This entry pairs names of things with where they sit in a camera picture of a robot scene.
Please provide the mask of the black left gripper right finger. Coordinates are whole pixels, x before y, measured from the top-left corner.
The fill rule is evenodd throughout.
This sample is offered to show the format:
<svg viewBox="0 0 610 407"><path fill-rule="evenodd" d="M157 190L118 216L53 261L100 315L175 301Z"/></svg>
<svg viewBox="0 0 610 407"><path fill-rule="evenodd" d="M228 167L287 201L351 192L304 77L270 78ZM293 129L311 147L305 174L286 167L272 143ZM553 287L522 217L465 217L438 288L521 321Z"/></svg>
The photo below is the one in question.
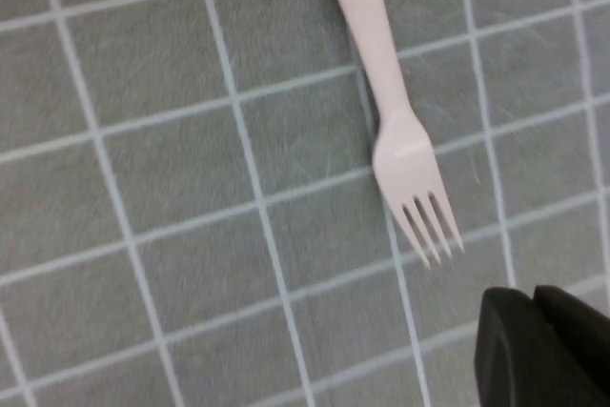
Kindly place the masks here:
<svg viewBox="0 0 610 407"><path fill-rule="evenodd" d="M609 318L557 286L538 285L533 300L579 369L608 391Z"/></svg>

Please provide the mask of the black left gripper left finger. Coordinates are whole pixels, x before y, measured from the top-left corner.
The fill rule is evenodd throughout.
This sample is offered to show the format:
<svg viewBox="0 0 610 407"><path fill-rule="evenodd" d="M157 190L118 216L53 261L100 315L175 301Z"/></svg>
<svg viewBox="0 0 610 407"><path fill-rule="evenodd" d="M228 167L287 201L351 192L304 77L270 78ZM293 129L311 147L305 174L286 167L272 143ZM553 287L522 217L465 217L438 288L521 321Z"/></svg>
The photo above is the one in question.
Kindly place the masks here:
<svg viewBox="0 0 610 407"><path fill-rule="evenodd" d="M482 295L474 358L480 405L608 405L609 390L580 370L533 297L503 287Z"/></svg>

